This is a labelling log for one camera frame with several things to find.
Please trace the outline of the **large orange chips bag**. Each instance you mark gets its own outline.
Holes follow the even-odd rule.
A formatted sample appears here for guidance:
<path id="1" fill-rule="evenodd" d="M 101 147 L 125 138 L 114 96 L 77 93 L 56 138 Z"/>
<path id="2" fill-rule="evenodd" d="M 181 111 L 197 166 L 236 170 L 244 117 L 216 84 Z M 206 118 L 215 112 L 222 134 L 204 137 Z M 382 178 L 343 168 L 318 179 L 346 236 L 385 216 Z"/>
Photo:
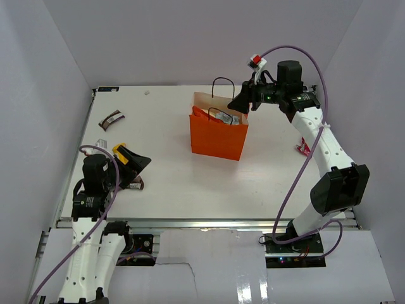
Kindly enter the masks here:
<path id="1" fill-rule="evenodd" d="M 212 114 L 208 113 L 208 110 L 203 110 L 200 109 L 197 106 L 193 106 L 192 107 L 192 114 L 198 118 L 202 118 L 204 120 L 210 121 L 210 122 L 215 122 L 215 123 L 220 123 L 222 124 L 223 121 L 216 118 L 215 116 L 213 116 Z"/>

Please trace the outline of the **yellow snack packet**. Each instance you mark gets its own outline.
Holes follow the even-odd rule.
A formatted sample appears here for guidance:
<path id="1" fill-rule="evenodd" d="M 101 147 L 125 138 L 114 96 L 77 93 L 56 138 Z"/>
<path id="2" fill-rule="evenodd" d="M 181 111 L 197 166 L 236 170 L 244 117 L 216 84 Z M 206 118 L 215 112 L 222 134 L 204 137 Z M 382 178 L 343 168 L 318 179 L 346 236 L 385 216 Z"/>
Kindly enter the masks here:
<path id="1" fill-rule="evenodd" d="M 112 152 L 115 157 L 117 157 L 124 165 L 128 163 L 128 149 L 125 142 L 117 144 L 113 147 Z"/>

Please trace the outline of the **red candy packet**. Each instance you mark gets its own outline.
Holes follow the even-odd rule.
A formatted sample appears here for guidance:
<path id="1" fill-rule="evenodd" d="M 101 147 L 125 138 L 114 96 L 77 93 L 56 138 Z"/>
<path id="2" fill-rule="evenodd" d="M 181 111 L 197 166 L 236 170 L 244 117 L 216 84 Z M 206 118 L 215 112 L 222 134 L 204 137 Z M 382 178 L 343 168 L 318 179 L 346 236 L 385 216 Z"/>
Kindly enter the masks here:
<path id="1" fill-rule="evenodd" d="M 304 156 L 308 156 L 311 152 L 303 137 L 301 138 L 301 143 L 296 145 L 296 150 L 298 150 L 298 152 Z"/>

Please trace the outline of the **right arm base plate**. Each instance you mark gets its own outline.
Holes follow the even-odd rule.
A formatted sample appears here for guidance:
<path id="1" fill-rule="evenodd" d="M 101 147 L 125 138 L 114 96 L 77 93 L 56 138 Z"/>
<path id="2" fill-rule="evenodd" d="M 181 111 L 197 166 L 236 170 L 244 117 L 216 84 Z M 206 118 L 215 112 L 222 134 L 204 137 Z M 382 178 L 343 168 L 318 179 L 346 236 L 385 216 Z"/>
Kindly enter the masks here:
<path id="1" fill-rule="evenodd" d="M 326 267 L 323 243 L 319 234 L 289 244 L 276 244 L 271 234 L 263 234 L 258 243 L 265 247 L 267 269 L 302 269 Z"/>

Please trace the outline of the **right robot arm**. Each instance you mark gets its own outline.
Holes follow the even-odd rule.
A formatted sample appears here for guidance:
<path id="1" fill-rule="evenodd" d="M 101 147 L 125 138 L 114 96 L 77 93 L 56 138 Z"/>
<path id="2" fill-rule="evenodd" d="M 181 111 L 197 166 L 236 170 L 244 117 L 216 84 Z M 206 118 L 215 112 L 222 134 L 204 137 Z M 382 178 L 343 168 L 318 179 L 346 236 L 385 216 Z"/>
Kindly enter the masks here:
<path id="1" fill-rule="evenodd" d="M 286 244 L 290 251 L 301 252 L 309 244 L 308 236 L 324 228 L 333 217 L 360 204 L 370 171 L 347 155 L 330 127 L 323 121 L 325 113 L 315 92 L 305 89 L 298 61 L 281 61 L 277 77 L 267 82 L 266 60 L 258 55 L 249 66 L 254 73 L 243 82 L 240 93 L 228 109 L 243 114 L 257 110 L 261 104 L 276 104 L 301 134 L 315 160 L 320 180 L 310 191 L 310 204 L 291 220 L 285 234 L 274 236 L 277 244 Z"/>

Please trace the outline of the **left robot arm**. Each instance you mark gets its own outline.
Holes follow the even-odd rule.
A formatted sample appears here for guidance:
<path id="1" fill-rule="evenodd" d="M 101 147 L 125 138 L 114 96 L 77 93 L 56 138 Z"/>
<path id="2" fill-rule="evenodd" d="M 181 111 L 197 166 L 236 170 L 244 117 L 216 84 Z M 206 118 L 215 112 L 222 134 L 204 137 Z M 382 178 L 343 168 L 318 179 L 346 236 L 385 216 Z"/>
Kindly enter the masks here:
<path id="1" fill-rule="evenodd" d="M 107 214 L 120 190 L 150 164 L 151 159 L 123 145 L 116 153 L 83 145 L 82 173 L 73 190 L 72 249 L 58 303 L 108 303 L 108 288 L 121 253 L 130 251 L 134 237 L 124 221 L 108 222 Z"/>

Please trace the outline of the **brown snack bar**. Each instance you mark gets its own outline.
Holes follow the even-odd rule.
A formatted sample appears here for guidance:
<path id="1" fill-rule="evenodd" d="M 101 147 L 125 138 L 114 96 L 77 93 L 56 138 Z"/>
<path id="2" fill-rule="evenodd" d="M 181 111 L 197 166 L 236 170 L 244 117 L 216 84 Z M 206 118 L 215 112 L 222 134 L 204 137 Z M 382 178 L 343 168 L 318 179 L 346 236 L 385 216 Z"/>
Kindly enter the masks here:
<path id="1" fill-rule="evenodd" d="M 141 176 L 136 177 L 128 186 L 127 189 L 143 190 L 144 181 Z"/>

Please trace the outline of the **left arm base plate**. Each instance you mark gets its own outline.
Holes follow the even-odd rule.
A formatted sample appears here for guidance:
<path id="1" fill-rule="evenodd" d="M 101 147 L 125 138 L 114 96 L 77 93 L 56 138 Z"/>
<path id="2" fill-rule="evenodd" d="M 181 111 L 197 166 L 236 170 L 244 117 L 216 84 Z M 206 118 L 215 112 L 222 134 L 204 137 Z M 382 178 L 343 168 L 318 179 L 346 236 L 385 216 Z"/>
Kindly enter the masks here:
<path id="1" fill-rule="evenodd" d="M 129 234 L 120 254 L 117 266 L 152 267 L 155 265 L 154 236 L 152 234 Z"/>

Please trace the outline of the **silver snack packet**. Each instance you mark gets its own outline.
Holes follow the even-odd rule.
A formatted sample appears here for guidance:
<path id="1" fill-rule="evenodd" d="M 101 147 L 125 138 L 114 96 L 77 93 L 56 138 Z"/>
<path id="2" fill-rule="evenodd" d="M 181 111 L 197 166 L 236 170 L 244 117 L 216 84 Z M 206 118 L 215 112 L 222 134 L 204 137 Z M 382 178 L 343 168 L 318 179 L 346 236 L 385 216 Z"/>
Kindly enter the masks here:
<path id="1" fill-rule="evenodd" d="M 223 123 L 227 125 L 239 125 L 240 124 L 240 119 L 236 115 L 231 115 L 228 113 L 225 113 L 224 111 L 219 111 L 218 113 L 215 114 L 215 118 L 219 119 Z"/>

